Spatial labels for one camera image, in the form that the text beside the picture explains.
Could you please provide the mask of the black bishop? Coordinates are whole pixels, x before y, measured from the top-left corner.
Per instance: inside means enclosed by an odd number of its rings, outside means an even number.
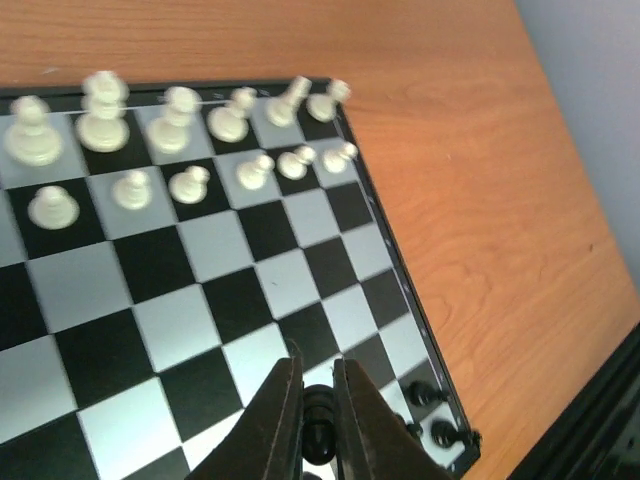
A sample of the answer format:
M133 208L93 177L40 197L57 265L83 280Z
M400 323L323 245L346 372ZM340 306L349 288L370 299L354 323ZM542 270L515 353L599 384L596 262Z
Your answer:
M409 401L416 407L427 407L433 403L447 403L450 394L447 391L437 389L426 381L414 381L408 389Z

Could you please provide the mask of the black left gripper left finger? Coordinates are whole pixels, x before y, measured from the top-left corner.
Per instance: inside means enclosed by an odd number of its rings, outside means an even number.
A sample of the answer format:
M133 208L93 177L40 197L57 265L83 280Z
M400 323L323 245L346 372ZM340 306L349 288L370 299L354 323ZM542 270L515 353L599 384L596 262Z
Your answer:
M300 479L302 364L278 360L231 432L189 479Z

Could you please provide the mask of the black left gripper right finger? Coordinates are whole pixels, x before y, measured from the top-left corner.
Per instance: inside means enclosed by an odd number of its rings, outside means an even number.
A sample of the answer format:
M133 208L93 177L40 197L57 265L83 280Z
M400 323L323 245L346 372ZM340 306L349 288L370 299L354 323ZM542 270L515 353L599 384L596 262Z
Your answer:
M339 479L448 479L412 438L363 367L338 359L333 367Z

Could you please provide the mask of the black pawn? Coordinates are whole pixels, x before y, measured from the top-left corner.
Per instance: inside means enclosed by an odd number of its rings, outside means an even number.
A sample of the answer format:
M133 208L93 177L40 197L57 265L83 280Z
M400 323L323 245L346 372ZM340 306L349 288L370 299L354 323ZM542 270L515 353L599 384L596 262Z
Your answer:
M313 465L329 463L336 454L334 394L317 384L303 391L302 456Z

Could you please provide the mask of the black rook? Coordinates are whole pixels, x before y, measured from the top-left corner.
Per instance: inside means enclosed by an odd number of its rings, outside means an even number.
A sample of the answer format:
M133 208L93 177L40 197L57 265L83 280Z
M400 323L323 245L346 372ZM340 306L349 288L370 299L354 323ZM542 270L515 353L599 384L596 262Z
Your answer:
M478 430L457 430L454 424L444 419L435 420L430 433L435 444L443 449L449 449L457 442L465 447L480 448L482 440Z

